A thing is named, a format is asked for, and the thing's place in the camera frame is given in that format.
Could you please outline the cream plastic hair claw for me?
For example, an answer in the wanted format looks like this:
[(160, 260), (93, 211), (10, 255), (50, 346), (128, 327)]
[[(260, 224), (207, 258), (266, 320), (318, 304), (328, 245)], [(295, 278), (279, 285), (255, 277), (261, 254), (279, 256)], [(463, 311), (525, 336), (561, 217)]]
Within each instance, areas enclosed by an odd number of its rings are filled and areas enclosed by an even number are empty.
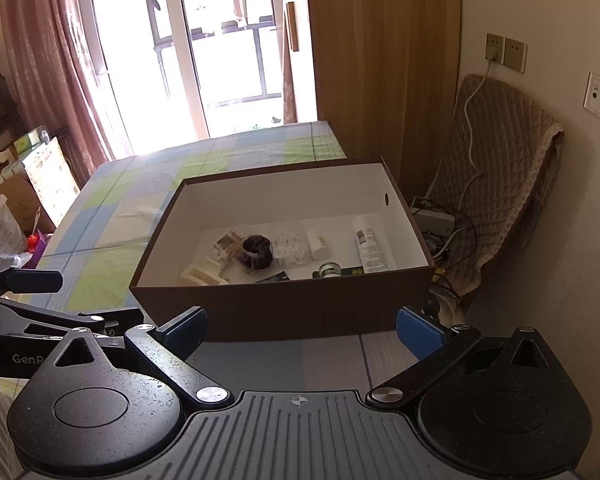
[(227, 279), (221, 275), (223, 269), (224, 263), (222, 261), (205, 258), (201, 266), (191, 263), (181, 272), (180, 278), (184, 282), (195, 286), (227, 285)]

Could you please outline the cotton swab bag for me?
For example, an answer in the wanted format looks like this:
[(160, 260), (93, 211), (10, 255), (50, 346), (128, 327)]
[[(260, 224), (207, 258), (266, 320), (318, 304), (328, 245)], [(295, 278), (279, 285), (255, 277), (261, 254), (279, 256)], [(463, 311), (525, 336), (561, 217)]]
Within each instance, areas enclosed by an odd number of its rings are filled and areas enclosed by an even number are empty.
[(243, 241), (242, 235), (236, 231), (228, 231), (213, 244), (210, 258), (219, 264), (226, 263), (242, 249)]

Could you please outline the blue tube white cap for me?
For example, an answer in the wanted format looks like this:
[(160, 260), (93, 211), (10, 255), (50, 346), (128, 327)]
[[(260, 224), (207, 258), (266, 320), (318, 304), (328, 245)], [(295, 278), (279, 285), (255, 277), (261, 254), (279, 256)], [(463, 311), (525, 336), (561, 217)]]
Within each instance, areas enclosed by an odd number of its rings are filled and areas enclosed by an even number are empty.
[(387, 272), (394, 269), (389, 246), (367, 222), (364, 216), (352, 219), (352, 228), (358, 255), (365, 274)]

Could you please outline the dark purple velvet scrunchie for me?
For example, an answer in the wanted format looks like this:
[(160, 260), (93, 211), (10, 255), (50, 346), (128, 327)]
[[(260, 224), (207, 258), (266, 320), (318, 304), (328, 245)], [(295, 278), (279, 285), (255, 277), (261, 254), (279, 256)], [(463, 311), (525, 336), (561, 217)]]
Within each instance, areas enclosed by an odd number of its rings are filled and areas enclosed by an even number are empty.
[(250, 273), (268, 269), (273, 263), (271, 241), (263, 235), (250, 235), (242, 241), (235, 261), (242, 270)]

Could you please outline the green Mentholatum blister card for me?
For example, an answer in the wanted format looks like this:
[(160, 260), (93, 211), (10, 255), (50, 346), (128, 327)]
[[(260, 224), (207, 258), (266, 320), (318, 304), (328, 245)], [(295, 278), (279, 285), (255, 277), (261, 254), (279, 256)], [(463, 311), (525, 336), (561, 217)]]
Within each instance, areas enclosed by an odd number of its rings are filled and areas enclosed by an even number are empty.
[(342, 276), (363, 275), (362, 266), (340, 266), (336, 262), (325, 262), (312, 273), (312, 278), (341, 278)]

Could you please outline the clear box of floss picks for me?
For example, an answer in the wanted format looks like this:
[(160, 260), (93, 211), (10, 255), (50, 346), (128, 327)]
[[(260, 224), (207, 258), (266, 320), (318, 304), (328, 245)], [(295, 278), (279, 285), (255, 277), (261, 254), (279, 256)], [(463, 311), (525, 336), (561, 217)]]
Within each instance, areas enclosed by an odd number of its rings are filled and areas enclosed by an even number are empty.
[(306, 231), (299, 223), (276, 223), (270, 234), (273, 257), (281, 268), (303, 266), (311, 259)]

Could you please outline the white pill bottle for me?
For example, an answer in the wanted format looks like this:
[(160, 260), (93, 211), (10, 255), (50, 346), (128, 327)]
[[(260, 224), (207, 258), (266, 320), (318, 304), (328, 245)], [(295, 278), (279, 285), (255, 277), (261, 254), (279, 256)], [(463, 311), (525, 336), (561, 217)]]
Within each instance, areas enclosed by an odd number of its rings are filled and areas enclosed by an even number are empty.
[(316, 261), (322, 261), (330, 256), (330, 249), (324, 237), (317, 230), (310, 229), (306, 231), (311, 256)]

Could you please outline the dark green small tube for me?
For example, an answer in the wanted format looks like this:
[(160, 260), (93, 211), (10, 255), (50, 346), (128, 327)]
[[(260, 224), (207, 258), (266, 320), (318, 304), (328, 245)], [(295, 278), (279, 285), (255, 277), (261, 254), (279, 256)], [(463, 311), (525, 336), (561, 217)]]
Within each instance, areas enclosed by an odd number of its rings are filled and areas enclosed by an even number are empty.
[(262, 280), (258, 281), (258, 284), (279, 283), (279, 282), (284, 282), (284, 281), (289, 281), (289, 276), (286, 271), (280, 271), (276, 274), (268, 276), (267, 278), (262, 278)]

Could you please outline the purple tray on floor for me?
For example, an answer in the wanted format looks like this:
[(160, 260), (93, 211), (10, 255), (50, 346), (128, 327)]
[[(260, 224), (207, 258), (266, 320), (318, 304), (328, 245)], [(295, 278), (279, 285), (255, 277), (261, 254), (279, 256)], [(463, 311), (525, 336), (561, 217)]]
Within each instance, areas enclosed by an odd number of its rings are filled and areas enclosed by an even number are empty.
[(47, 237), (40, 230), (28, 236), (28, 252), (31, 258), (24, 265), (26, 269), (35, 269), (40, 262), (47, 246)]

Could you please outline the clear plastic bag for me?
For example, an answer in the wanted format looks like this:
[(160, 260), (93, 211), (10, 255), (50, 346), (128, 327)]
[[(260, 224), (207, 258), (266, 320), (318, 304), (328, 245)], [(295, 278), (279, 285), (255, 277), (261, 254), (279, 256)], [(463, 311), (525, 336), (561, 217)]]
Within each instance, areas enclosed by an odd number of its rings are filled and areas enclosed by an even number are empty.
[(0, 259), (9, 259), (27, 250), (27, 239), (7, 205), (7, 197), (0, 195)]

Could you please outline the brown cardboard carton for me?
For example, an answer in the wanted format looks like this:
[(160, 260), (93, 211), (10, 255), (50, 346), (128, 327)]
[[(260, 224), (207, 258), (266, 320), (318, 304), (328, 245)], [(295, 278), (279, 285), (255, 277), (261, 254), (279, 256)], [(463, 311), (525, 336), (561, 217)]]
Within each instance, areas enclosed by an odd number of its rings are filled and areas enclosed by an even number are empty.
[(53, 233), (56, 226), (48, 216), (46, 210), (38, 199), (30, 181), (24, 174), (15, 174), (4, 180), (0, 184), (0, 195), (7, 198), (7, 206), (26, 234), (32, 232), (36, 213), (40, 213), (38, 218), (38, 229), (44, 233)]

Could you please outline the checkered bed sheet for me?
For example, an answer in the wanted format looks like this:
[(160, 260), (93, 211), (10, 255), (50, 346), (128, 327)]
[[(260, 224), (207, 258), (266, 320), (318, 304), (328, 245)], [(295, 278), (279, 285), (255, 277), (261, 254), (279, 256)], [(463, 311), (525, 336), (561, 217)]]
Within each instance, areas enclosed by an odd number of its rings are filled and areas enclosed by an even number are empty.
[[(317, 261), (252, 274), (229, 264), (219, 286), (184, 281), (229, 232), (315, 232), (341, 278)], [(366, 391), (414, 363), (396, 314), (418, 304), (432, 271), (382, 162), (351, 162), (329, 126), (279, 127), (108, 162), (87, 182), (40, 266), (64, 277), (44, 309), (139, 307), (161, 324), (208, 315), (194, 367), (233, 391)]]

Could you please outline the white power adapter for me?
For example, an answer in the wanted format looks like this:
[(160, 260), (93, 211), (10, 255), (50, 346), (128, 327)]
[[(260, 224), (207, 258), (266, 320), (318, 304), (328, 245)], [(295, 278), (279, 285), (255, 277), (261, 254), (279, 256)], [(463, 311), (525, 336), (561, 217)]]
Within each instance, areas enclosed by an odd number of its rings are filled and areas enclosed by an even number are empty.
[(450, 237), (455, 231), (456, 219), (452, 214), (419, 207), (413, 208), (411, 213), (423, 233)]

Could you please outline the brown cardboard storage box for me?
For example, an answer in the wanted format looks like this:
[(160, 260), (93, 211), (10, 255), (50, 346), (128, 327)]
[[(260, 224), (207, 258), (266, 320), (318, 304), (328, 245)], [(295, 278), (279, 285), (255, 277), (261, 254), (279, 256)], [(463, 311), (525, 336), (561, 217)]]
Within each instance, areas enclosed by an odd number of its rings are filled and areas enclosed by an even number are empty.
[(426, 299), (434, 260), (381, 160), (188, 178), (130, 283), (157, 323), (191, 307), (212, 341), (390, 330)]

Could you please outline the quilted beige chair cover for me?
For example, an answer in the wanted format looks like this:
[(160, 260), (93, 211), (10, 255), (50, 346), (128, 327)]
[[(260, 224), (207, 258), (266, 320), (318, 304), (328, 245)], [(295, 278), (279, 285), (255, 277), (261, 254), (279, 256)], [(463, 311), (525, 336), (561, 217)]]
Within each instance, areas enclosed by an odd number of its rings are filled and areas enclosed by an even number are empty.
[(507, 243), (528, 240), (559, 166), (565, 130), (523, 91), (469, 74), (425, 200), (454, 214), (460, 232), (440, 256), (452, 287), (472, 295)]

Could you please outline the pink curtain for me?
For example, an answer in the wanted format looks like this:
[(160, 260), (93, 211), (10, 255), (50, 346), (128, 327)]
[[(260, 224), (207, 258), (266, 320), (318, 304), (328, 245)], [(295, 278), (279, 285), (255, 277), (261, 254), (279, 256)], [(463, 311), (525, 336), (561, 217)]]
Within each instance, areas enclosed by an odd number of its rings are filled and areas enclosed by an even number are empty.
[(81, 184), (114, 158), (79, 0), (0, 0), (6, 56), (24, 122), (59, 133)]

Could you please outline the white wall socket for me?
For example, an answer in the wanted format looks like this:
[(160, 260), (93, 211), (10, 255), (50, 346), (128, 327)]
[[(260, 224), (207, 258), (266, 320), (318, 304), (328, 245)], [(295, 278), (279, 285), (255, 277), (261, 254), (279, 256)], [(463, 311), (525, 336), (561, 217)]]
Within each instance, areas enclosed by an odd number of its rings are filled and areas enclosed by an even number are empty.
[(523, 74), (526, 71), (528, 46), (512, 38), (486, 35), (486, 59)]

